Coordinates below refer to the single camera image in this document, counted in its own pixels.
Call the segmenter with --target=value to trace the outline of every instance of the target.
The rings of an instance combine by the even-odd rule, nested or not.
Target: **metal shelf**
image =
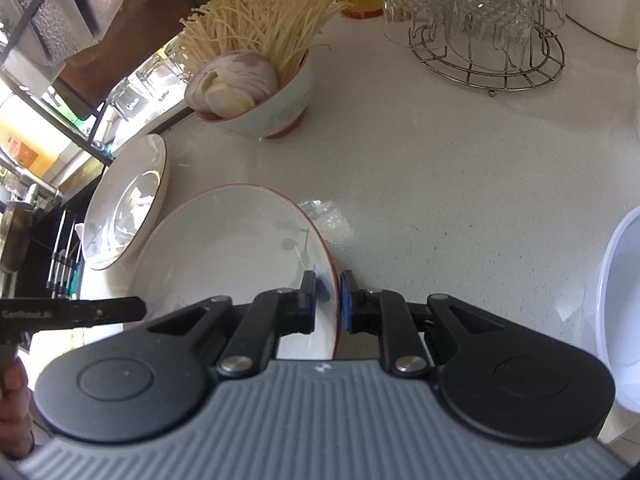
[[[188,7],[193,8],[199,6],[201,3],[204,3],[207,0],[182,1]],[[39,113],[41,117],[43,117],[47,122],[52,124],[52,126],[57,128],[60,132],[67,136],[76,146],[80,147],[82,150],[95,157],[100,161],[100,163],[104,164],[105,166],[109,166],[113,161],[113,157],[109,153],[102,150],[99,143],[96,143],[94,140],[95,134],[98,131],[100,122],[102,121],[102,118],[104,117],[104,113],[108,106],[106,102],[102,102],[98,107],[94,108],[89,103],[87,103],[86,100],[82,98],[82,96],[79,96],[72,88],[66,85],[65,82],[63,82],[61,79],[58,79],[58,82],[60,84],[64,85],[68,91],[75,94],[80,101],[85,103],[85,105],[92,111],[91,115],[95,117],[95,123],[92,126],[91,131],[88,134],[84,134],[73,123],[71,123],[71,121],[61,115],[53,106],[49,105],[39,96],[30,93],[29,89],[25,86],[22,86],[20,82],[14,81],[14,79],[9,76],[8,73],[3,69],[9,53],[18,44],[18,40],[20,40],[21,35],[26,30],[27,26],[30,24],[35,13],[40,8],[43,2],[44,0],[32,0],[27,9],[25,9],[24,13],[20,17],[20,20],[18,20],[18,23],[12,31],[11,35],[8,37],[7,45],[0,52],[0,80],[2,80],[14,94],[20,97],[34,111]]]

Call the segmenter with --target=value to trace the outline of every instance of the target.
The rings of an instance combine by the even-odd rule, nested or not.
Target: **gray ribbed grip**
[[[424,383],[377,361],[274,361],[227,381],[187,425],[151,442],[56,439],[20,464],[34,480],[618,480],[596,440],[524,449],[458,424]]]

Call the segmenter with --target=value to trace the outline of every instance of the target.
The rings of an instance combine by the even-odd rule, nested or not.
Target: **human finger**
[[[18,423],[0,423],[0,451],[15,458],[24,458],[33,447],[31,415]]]
[[[29,383],[27,370],[25,370],[20,358],[16,359],[15,363],[7,368],[2,382],[7,390],[19,390],[27,386]]]
[[[17,423],[29,413],[31,391],[27,387],[10,390],[0,400],[0,421]]]

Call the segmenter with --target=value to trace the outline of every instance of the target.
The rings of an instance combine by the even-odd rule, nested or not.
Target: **white countertop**
[[[318,200],[338,271],[409,301],[447,292],[578,344],[586,287],[640,203],[635,53],[569,22],[556,83],[491,98],[432,73],[381,26],[328,24],[319,43],[331,49],[312,51],[315,95],[281,140],[229,137],[194,116],[167,131],[161,218],[230,182]],[[87,270],[81,295],[123,295],[129,275]],[[615,407],[601,438],[638,420]]]

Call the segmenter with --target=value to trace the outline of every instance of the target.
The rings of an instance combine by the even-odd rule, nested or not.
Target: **dish rack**
[[[504,54],[505,70],[494,72],[463,59],[449,45],[430,50],[424,42],[421,50],[412,49],[414,56],[437,74],[472,88],[485,89],[491,97],[497,91],[518,92],[545,86],[558,78],[564,69],[566,58],[558,35],[546,27],[545,0],[541,1],[543,4],[538,9],[538,18],[528,47],[528,61],[524,67],[507,70],[509,59]]]

